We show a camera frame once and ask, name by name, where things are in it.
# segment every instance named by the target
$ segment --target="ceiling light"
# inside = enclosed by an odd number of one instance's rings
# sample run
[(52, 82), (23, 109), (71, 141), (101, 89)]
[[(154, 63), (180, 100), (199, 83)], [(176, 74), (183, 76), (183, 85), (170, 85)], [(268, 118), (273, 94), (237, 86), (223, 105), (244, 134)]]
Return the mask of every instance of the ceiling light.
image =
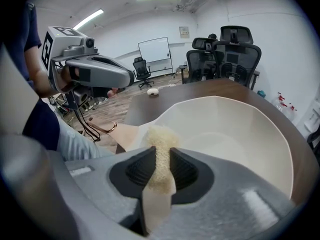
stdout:
[(82, 27), (84, 24), (86, 24), (88, 21), (91, 21), (94, 17), (97, 17), (98, 15), (102, 14), (103, 10), (97, 10), (96, 12), (92, 13), (90, 16), (86, 17), (83, 21), (81, 21), (79, 24), (77, 24), (73, 29), (77, 30), (80, 27)]

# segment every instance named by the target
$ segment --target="wooden table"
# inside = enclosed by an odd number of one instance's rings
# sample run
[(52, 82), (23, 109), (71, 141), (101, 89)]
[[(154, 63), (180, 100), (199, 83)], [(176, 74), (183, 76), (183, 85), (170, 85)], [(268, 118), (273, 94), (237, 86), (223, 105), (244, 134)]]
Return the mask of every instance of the wooden table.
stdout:
[[(221, 96), (250, 104), (263, 112), (288, 141), (293, 161), (292, 200), (301, 204), (310, 194), (319, 175), (314, 154), (297, 128), (271, 103), (229, 79), (192, 82), (162, 89), (158, 96), (142, 94), (132, 99), (124, 123), (140, 126), (158, 118), (172, 105), (206, 96)], [(124, 152), (121, 146), (116, 153)]]

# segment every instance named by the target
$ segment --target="large white bowl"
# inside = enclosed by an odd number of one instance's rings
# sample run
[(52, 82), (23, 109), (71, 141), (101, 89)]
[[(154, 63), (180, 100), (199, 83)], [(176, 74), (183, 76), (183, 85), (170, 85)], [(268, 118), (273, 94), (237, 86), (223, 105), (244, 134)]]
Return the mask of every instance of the large white bowl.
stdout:
[(141, 125), (127, 151), (147, 146), (144, 136), (150, 125), (174, 130), (181, 148), (246, 166), (291, 197), (293, 162), (288, 142), (257, 108), (219, 96), (183, 101)]

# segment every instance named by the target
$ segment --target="whiteboard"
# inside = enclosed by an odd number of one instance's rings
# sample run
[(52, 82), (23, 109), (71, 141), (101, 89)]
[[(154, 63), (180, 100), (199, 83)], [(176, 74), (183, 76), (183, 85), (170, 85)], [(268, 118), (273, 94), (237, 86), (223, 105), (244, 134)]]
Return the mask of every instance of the whiteboard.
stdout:
[(138, 43), (141, 57), (147, 62), (170, 59), (168, 38), (158, 38)]

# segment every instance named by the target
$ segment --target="headrest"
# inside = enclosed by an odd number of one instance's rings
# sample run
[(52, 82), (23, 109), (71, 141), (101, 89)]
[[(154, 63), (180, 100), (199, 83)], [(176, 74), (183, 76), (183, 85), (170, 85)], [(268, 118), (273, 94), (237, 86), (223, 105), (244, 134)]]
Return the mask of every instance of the headrest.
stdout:
[(222, 26), (220, 41), (247, 44), (254, 43), (250, 29), (245, 26)]
[(144, 59), (142, 57), (137, 57), (134, 59), (134, 62), (141, 62), (143, 61)]
[(204, 37), (197, 37), (192, 42), (192, 48), (196, 50), (205, 50), (205, 51), (212, 51), (212, 44), (218, 41), (217, 39), (212, 38), (204, 38)]

